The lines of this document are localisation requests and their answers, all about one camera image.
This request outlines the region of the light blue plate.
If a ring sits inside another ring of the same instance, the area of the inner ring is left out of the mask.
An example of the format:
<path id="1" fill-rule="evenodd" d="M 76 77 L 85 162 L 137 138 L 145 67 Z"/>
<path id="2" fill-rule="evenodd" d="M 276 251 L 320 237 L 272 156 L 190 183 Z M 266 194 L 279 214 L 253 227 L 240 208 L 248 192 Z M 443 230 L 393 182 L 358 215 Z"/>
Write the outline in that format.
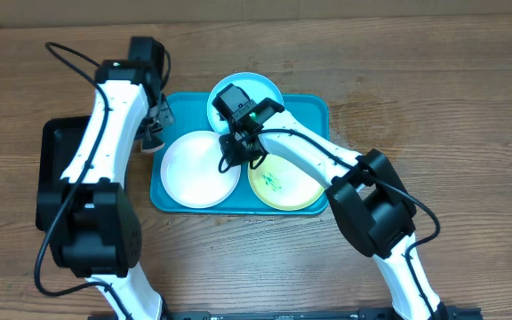
<path id="1" fill-rule="evenodd" d="M 222 120 L 219 112 L 213 106 L 212 102 L 216 95 L 227 85 L 233 84 L 242 88 L 250 99 L 255 102 L 261 102 L 265 98 L 270 98 L 279 104 L 284 104 L 284 98 L 277 86 L 267 77 L 253 72 L 239 72 L 227 76 L 220 80 L 210 92 L 207 101 L 207 118 L 211 128 L 218 134 L 228 133 L 228 124 Z"/>

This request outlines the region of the pink white plate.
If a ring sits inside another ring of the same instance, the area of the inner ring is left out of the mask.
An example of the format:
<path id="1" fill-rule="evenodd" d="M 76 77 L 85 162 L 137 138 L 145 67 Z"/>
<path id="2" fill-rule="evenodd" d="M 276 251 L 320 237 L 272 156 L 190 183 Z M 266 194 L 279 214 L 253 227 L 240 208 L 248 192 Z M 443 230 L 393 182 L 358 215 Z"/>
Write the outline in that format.
<path id="1" fill-rule="evenodd" d="M 223 202 L 240 181 L 241 168 L 221 173 L 220 136 L 211 131 L 187 133 L 166 150 L 160 177 L 169 197 L 187 208 L 204 209 Z"/>

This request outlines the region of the yellow plate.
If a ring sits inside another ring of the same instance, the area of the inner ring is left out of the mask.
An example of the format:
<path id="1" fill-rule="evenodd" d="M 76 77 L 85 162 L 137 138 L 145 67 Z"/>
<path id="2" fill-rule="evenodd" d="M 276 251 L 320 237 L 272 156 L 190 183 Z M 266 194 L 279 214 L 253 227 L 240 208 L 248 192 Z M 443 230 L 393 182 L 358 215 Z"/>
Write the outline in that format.
<path id="1" fill-rule="evenodd" d="M 274 155 L 268 155 L 256 169 L 248 169 L 248 181 L 259 200 L 280 211 L 304 209 L 324 193 L 316 180 Z"/>

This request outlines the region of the pink and black sponge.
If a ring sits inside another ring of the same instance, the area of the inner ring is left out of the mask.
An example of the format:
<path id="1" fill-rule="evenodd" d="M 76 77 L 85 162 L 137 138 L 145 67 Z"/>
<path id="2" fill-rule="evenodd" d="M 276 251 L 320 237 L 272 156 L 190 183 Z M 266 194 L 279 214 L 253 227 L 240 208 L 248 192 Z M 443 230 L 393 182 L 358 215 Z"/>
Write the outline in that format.
<path id="1" fill-rule="evenodd" d="M 141 152 L 153 154 L 164 147 L 164 142 L 155 134 L 145 136 L 141 140 Z"/>

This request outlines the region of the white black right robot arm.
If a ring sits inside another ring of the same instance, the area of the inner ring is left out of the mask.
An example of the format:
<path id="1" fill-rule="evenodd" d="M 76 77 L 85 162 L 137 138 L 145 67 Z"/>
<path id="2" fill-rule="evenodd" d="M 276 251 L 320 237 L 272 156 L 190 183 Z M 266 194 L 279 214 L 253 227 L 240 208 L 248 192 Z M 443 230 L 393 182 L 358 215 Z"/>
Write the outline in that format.
<path id="1" fill-rule="evenodd" d="M 445 319 L 417 253 L 438 236 L 419 239 L 413 217 L 426 206 L 405 189 L 388 158 L 376 149 L 362 155 L 310 131 L 272 99 L 214 99 L 228 122 L 221 141 L 219 169 L 243 163 L 260 165 L 279 156 L 317 181 L 328 198 L 337 226 L 361 254 L 374 258 L 390 290 L 392 307 L 403 319 Z"/>

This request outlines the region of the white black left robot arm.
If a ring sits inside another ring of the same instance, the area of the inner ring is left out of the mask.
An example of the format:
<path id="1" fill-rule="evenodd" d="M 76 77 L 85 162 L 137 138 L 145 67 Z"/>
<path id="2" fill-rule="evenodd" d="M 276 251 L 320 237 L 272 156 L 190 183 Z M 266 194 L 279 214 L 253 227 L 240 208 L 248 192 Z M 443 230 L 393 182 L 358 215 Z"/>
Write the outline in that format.
<path id="1" fill-rule="evenodd" d="M 142 230 L 125 191 L 135 141 L 145 153 L 164 147 L 174 123 L 163 90 L 171 56 L 151 36 L 134 36 L 125 60 L 104 60 L 84 79 L 95 90 L 92 114 L 70 163 L 52 177 L 55 156 L 40 161 L 36 226 L 45 233 L 33 278 L 40 293 L 65 296 L 96 287 L 115 319 L 169 319 L 162 295 L 140 265 Z"/>

